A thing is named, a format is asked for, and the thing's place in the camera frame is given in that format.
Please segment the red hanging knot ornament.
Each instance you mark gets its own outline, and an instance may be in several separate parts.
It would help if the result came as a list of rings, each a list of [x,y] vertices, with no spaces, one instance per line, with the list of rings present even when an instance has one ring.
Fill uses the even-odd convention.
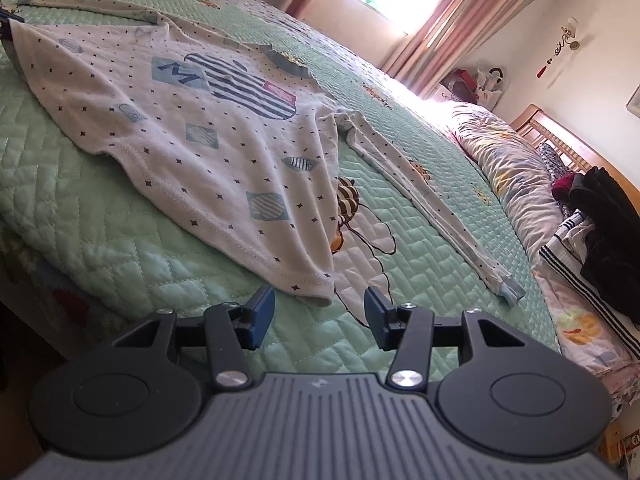
[[[550,58],[547,58],[547,61],[544,62],[544,66],[542,66],[541,69],[538,70],[538,72],[536,73],[536,78],[540,79],[542,76],[544,76],[544,73],[548,70],[550,65],[553,63],[554,59],[557,58],[562,52],[563,47],[564,47],[564,44],[562,43],[562,41],[559,41],[555,45],[553,54],[550,56]]]

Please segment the green quilted bee bedspread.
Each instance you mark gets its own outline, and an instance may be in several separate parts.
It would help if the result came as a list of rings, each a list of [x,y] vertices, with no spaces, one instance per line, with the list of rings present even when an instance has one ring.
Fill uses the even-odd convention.
[[[416,99],[255,0],[1,0],[1,281],[64,353],[277,292],[256,372],[382,372],[370,287],[555,348],[480,172]]]

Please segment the floral folded duvet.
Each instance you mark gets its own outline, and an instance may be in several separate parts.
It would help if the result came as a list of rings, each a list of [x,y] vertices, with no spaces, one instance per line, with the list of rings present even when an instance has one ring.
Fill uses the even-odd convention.
[[[445,127],[480,167],[528,255],[562,355],[589,370],[610,394],[613,415],[639,400],[639,332],[579,275],[591,226],[563,217],[544,160],[506,122],[483,107],[449,102]]]

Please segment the wooden bed headboard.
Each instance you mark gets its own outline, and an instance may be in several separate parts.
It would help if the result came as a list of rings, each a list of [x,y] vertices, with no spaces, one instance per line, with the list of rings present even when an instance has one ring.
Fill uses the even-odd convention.
[[[534,148],[547,143],[553,146],[564,164],[574,171],[586,172],[591,167],[603,167],[620,185],[634,209],[639,211],[640,194],[638,186],[629,181],[607,159],[595,151],[588,143],[579,139],[570,129],[565,128],[549,116],[542,108],[529,104],[510,123],[511,128]]]

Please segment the framed wall picture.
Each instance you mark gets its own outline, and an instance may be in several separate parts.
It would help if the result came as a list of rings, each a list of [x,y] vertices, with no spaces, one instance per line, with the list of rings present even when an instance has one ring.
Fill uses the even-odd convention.
[[[634,94],[631,96],[626,104],[626,110],[634,116],[640,118],[640,86],[634,90]]]

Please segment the pile of dark clothes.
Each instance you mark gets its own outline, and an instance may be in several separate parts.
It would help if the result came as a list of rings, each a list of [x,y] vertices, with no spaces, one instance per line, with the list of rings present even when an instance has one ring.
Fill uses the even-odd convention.
[[[539,251],[635,356],[639,353],[639,214],[603,167],[568,169],[545,143],[538,148],[565,220]]]

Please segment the pink curtain right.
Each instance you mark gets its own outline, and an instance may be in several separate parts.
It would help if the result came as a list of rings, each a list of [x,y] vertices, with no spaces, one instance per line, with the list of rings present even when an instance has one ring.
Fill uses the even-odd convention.
[[[382,71],[420,98],[535,0],[439,0]]]

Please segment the nightstand clutter with plush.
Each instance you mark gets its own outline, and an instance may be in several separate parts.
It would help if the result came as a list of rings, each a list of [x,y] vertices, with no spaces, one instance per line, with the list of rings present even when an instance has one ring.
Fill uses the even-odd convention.
[[[474,74],[456,68],[442,78],[435,96],[442,101],[465,102],[493,110],[503,95],[503,79],[504,73],[499,67],[489,70],[477,67]]]

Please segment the white dotted baby garment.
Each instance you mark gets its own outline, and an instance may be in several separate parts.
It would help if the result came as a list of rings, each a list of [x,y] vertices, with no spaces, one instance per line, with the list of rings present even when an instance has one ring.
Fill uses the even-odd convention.
[[[117,0],[32,0],[119,26],[13,23],[23,78],[78,148],[107,154],[171,220],[266,282],[318,306],[338,287],[338,147],[410,200],[485,285],[524,296],[424,170],[262,44]]]

